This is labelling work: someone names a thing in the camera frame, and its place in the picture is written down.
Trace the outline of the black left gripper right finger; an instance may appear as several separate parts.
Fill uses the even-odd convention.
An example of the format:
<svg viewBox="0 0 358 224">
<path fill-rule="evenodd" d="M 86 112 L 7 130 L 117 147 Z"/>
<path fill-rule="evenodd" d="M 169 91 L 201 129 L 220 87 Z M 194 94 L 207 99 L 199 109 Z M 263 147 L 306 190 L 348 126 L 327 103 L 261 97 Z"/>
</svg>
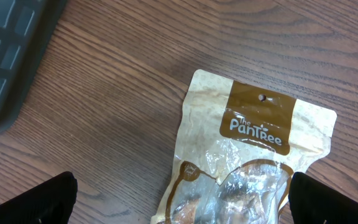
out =
<svg viewBox="0 0 358 224">
<path fill-rule="evenodd" d="M 358 202 L 302 173 L 288 194 L 294 224 L 358 224 Z"/>
</svg>

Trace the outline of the beige brown snack pouch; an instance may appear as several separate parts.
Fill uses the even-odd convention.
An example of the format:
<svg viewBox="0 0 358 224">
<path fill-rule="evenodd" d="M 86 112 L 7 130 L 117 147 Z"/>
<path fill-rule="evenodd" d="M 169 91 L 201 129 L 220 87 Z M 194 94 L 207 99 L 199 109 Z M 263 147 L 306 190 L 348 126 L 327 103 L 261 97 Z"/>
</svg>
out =
<svg viewBox="0 0 358 224">
<path fill-rule="evenodd" d="M 293 175 L 326 157 L 335 111 L 197 70 L 152 223 L 277 223 Z"/>
</svg>

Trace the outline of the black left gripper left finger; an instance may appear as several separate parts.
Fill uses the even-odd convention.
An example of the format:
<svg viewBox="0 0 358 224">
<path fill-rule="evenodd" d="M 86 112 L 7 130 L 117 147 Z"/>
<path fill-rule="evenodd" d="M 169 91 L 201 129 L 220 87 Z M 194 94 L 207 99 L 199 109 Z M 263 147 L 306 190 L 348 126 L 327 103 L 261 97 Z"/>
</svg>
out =
<svg viewBox="0 0 358 224">
<path fill-rule="evenodd" d="M 71 172 L 61 174 L 0 204 L 0 223 L 67 224 L 78 183 Z"/>
</svg>

